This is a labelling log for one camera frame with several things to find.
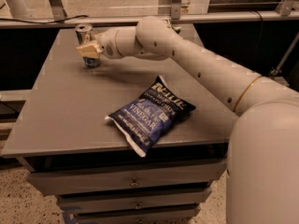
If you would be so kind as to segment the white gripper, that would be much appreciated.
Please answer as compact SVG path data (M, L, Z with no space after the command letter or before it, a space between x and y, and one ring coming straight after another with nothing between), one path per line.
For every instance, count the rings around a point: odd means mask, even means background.
M109 29L95 37L97 42L90 41L77 46L80 56L98 59L103 53L109 59L120 59L144 53L136 38L135 27Z

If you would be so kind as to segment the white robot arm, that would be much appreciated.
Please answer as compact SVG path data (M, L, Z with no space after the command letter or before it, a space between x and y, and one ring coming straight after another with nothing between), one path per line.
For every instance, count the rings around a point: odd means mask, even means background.
M78 46L83 57L149 54L175 61L238 116L227 154L227 224L299 224L299 97L145 17Z

